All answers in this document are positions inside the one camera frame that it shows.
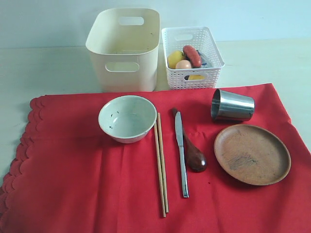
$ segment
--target knife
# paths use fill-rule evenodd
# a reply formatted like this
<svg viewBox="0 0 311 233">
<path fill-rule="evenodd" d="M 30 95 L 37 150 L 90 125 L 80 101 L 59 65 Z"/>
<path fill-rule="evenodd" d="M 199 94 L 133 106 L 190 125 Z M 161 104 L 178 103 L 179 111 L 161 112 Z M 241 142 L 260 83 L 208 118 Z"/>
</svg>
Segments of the knife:
<svg viewBox="0 0 311 233">
<path fill-rule="evenodd" d="M 180 112 L 177 112 L 175 116 L 175 132 L 176 132 L 177 144 L 178 144 L 179 155 L 180 155 L 181 186 L 182 186 L 182 191 L 183 191 L 183 197 L 188 198 L 189 193 L 188 193 L 186 164 L 185 164 L 185 155 L 184 155 L 183 126 L 181 123 Z"/>
</svg>

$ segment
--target white wall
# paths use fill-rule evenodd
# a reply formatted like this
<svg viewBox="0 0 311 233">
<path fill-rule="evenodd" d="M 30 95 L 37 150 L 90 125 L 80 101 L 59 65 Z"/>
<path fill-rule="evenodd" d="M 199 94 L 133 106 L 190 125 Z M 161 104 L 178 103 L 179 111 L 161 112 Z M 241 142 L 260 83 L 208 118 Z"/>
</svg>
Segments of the white wall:
<svg viewBox="0 0 311 233">
<path fill-rule="evenodd" d="M 162 28 L 208 26 L 216 41 L 311 37 L 309 0 L 122 2 L 2 0 L 0 48 L 84 46 L 97 14 L 113 7 L 153 8 L 160 13 Z"/>
</svg>

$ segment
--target metal cup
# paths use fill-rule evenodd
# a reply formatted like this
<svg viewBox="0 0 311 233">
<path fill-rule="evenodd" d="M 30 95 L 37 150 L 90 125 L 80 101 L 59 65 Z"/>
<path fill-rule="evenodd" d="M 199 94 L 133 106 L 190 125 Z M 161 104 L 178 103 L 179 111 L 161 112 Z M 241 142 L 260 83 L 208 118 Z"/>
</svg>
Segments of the metal cup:
<svg viewBox="0 0 311 233">
<path fill-rule="evenodd" d="M 248 121 L 255 110 L 253 98 L 216 89 L 211 105 L 213 120 Z"/>
</svg>

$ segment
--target wooden chopstick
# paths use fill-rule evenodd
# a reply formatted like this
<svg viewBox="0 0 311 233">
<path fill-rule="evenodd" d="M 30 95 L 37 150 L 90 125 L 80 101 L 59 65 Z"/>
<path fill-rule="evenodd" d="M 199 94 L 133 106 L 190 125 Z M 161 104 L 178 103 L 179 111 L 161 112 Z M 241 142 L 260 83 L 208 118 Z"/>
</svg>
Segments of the wooden chopstick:
<svg viewBox="0 0 311 233">
<path fill-rule="evenodd" d="M 157 158 L 157 172 L 158 172 L 158 175 L 159 175 L 159 185 L 160 185 L 160 194 L 161 194 L 161 203 L 162 203 L 163 217 L 166 217 L 164 192 L 163 192 L 163 180 L 162 180 L 162 171 L 161 171 L 160 148 L 159 148 L 159 140 L 158 140 L 158 133 L 157 133 L 157 126 L 156 126 L 156 124 L 157 124 L 157 122 L 154 125 L 154 130 L 155 130 L 155 147 L 156 147 L 156 158 Z"/>
<path fill-rule="evenodd" d="M 169 204 L 168 204 L 168 199 L 167 199 L 166 172 L 165 172 L 165 160 L 164 160 L 164 151 L 163 151 L 163 139 L 162 139 L 162 127 L 161 127 L 160 113 L 157 113 L 156 120 L 157 120 L 157 129 L 158 129 L 158 137 L 159 137 L 159 145 L 160 145 L 160 159 L 161 159 L 161 171 L 162 171 L 162 179 L 163 179 L 165 212 L 168 213 Z"/>
</svg>

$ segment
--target ceramic bowl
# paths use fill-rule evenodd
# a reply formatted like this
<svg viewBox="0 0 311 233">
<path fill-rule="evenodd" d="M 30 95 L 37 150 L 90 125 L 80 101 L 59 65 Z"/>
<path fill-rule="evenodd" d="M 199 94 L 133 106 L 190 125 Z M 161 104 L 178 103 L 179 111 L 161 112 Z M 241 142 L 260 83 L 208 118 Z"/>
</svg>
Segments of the ceramic bowl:
<svg viewBox="0 0 311 233">
<path fill-rule="evenodd" d="M 135 95 L 117 97 L 100 110 L 101 129 L 121 143 L 141 140 L 156 122 L 155 106 L 146 98 Z"/>
</svg>

